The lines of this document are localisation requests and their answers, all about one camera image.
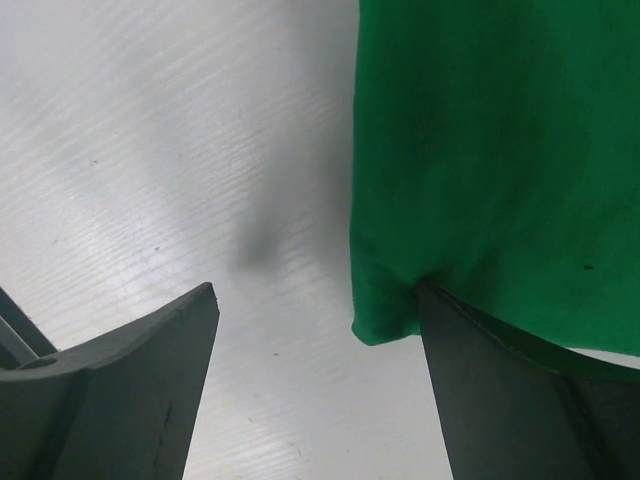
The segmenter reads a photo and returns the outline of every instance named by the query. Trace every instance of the white plastic sheet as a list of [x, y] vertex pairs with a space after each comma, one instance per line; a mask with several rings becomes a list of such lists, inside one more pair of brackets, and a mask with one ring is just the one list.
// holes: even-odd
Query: white plastic sheet
[[212, 281], [187, 479], [451, 478], [350, 333], [355, 0], [0, 0], [0, 283], [59, 347]]

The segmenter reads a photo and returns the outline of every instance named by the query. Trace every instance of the white surface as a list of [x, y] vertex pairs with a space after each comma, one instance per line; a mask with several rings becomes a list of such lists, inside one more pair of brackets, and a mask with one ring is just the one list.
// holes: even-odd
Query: white surface
[[0, 0], [0, 282], [59, 348], [215, 284], [187, 479], [451, 478], [419, 340], [349, 330], [356, 29], [356, 0]]

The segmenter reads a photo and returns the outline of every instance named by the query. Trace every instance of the gray plastic part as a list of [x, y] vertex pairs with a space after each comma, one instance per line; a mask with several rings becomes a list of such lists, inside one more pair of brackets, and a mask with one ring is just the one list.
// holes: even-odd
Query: gray plastic part
[[640, 371], [546, 342], [422, 284], [455, 480], [637, 480]]
[[21, 365], [38, 359], [36, 353], [20, 338], [20, 335], [16, 333], [11, 325], [2, 318], [2, 315], [0, 315], [0, 345]]
[[204, 284], [85, 344], [0, 372], [0, 478], [181, 479], [218, 317]]

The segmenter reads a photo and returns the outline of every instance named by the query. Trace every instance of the green fabric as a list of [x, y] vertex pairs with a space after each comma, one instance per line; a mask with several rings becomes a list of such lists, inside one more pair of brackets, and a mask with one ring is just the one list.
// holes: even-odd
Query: green fabric
[[640, 1], [361, 0], [354, 333], [422, 278], [563, 346], [640, 355]]

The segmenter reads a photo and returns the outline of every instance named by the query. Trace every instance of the white textured backdrop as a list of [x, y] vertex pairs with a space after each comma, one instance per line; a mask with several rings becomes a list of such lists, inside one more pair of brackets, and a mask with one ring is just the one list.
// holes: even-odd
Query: white textured backdrop
[[0, 283], [59, 347], [206, 280], [187, 479], [451, 478], [418, 339], [350, 334], [356, 0], [0, 0]]

